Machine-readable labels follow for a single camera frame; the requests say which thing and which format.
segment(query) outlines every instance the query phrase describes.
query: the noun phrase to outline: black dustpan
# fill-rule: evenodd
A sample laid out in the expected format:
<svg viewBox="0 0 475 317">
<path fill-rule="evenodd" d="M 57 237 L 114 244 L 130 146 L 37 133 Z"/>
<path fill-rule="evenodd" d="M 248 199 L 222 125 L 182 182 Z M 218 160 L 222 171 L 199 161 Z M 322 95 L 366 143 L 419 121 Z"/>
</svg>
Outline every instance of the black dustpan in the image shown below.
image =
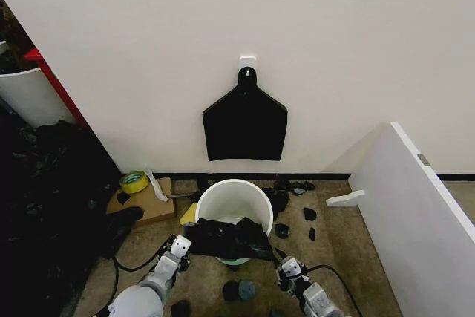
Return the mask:
<svg viewBox="0 0 475 317">
<path fill-rule="evenodd" d="M 210 161 L 280 160 L 287 109 L 257 85 L 254 68 L 241 68 L 237 86 L 203 112 Z"/>
</svg>

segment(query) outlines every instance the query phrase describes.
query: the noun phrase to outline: white board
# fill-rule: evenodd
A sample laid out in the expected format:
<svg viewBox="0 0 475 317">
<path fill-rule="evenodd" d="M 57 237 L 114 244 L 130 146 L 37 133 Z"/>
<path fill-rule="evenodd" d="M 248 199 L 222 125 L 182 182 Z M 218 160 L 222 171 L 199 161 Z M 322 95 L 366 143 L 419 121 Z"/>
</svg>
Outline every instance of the white board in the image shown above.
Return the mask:
<svg viewBox="0 0 475 317">
<path fill-rule="evenodd" d="M 418 154 L 391 123 L 351 188 L 403 315 L 475 316 L 474 225 Z"/>
<path fill-rule="evenodd" d="M 33 127 L 76 122 L 39 68 L 0 75 L 0 97 Z"/>
</svg>

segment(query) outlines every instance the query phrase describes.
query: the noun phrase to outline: cardboard piece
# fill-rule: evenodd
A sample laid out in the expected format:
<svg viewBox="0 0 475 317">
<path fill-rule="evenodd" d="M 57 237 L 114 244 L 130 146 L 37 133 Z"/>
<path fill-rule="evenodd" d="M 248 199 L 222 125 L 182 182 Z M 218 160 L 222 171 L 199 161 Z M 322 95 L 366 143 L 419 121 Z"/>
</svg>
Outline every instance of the cardboard piece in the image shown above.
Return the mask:
<svg viewBox="0 0 475 317">
<path fill-rule="evenodd" d="M 170 177 L 160 178 L 158 183 L 160 184 L 163 194 L 171 194 Z M 173 218 L 177 215 L 174 199 L 169 198 L 167 202 L 159 200 L 157 196 L 155 196 L 154 188 L 150 183 L 142 191 L 133 193 L 124 204 L 121 204 L 117 200 L 117 195 L 121 191 L 122 190 L 118 189 L 112 196 L 107 206 L 107 213 L 114 213 L 128 207 L 138 206 L 143 209 L 143 217 L 135 223 L 135 226 L 142 226 L 159 220 Z"/>
</svg>

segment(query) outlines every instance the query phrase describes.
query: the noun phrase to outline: metal hinge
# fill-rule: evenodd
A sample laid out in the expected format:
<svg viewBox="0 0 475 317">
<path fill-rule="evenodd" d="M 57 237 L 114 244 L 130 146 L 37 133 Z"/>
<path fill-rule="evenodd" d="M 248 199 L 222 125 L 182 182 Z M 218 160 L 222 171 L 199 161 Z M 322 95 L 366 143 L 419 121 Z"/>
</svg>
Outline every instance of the metal hinge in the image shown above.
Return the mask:
<svg viewBox="0 0 475 317">
<path fill-rule="evenodd" d="M 423 154 L 418 154 L 417 157 L 421 160 L 424 166 L 430 166 L 428 159 L 426 159 Z"/>
</svg>

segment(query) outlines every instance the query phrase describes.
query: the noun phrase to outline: black baseboard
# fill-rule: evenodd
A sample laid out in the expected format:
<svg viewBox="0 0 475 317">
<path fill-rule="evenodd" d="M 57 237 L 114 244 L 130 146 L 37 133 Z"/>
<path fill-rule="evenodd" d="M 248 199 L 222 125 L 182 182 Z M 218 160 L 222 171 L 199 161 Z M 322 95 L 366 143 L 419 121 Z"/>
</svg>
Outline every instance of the black baseboard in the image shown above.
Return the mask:
<svg viewBox="0 0 475 317">
<path fill-rule="evenodd" d="M 442 181 L 475 181 L 475 174 L 437 174 Z"/>
<path fill-rule="evenodd" d="M 267 174 L 267 173 L 222 173 L 222 174 L 203 174 L 203 173 L 155 173 L 156 177 L 171 177 L 174 180 L 227 180 L 229 178 L 240 178 L 241 180 L 277 180 L 283 178 L 287 180 L 348 180 L 350 174 Z"/>
<path fill-rule="evenodd" d="M 223 173 L 223 174 L 204 174 L 204 173 L 154 173 L 155 177 L 171 177 L 174 180 L 226 180 L 229 178 L 240 178 L 241 180 L 277 180 L 283 178 L 287 180 L 317 180 L 317 181 L 345 181 L 350 174 L 271 174 L 271 173 Z M 475 174 L 437 174 L 443 181 L 475 181 Z"/>
</svg>

